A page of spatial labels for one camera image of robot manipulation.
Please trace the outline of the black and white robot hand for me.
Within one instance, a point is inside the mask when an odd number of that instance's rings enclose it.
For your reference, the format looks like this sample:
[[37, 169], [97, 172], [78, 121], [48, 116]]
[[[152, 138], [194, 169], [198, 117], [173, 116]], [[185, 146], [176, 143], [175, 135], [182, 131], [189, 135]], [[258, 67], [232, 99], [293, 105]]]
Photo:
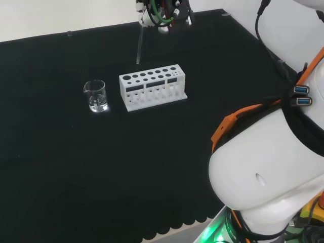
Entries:
[[154, 27], [161, 33], [186, 29], [194, 21], [193, 10], [187, 0], [136, 1], [135, 8], [142, 27]]

